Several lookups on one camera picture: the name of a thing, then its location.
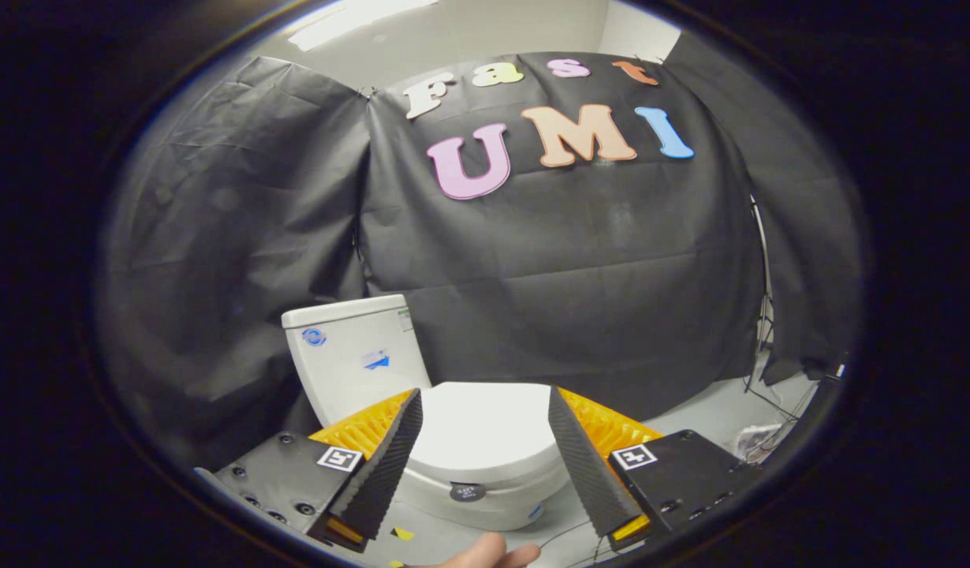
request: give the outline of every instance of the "toilet lid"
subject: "toilet lid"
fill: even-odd
[[[495,483],[558,457],[549,385],[446,382],[423,389],[423,427],[407,467],[439,481]]]

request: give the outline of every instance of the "white toilet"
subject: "white toilet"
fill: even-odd
[[[569,481],[547,423],[549,386],[432,387],[405,296],[297,309],[282,326],[320,424],[423,389],[423,427],[395,500],[476,529],[513,531],[538,520]]]

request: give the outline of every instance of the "orange letter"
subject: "orange letter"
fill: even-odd
[[[566,143],[583,159],[594,157],[594,140],[600,144],[597,155],[604,159],[633,159],[634,151],[618,132],[611,120],[611,108],[603,104],[585,104],[580,107],[579,123],[565,118],[565,115],[550,106],[536,106],[520,113],[535,123],[538,136],[545,144],[542,164],[549,168],[568,166],[576,161],[575,155],[567,151]]]
[[[621,67],[622,71],[625,71],[632,79],[638,80],[640,83],[646,83],[647,85],[658,85],[656,79],[652,77],[647,77],[644,73],[643,68],[639,65],[630,64],[627,61],[615,61],[613,64],[615,67]]]

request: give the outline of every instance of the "yellow letter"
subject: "yellow letter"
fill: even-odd
[[[475,69],[475,78],[471,83],[475,87],[488,87],[499,83],[516,83],[524,79],[524,74],[517,71],[517,66],[511,62],[490,62]]]
[[[545,144],[542,164],[549,168],[568,166],[576,161],[575,155],[567,151],[566,143],[583,159],[594,157],[594,140],[600,144],[597,155],[604,159],[633,159],[634,151],[618,132],[611,120],[611,108],[603,104],[585,104],[580,107],[580,121],[574,123],[565,115],[550,106],[536,106],[520,113],[532,120],[538,129],[538,136]]]

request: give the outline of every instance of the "white wall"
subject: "white wall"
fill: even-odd
[[[253,54],[297,62],[359,89],[386,87],[455,62],[531,51],[597,51],[608,0],[439,0],[310,51],[279,32]]]
[[[679,28],[662,19],[629,4],[611,1],[597,51],[662,62],[671,54],[680,35]]]

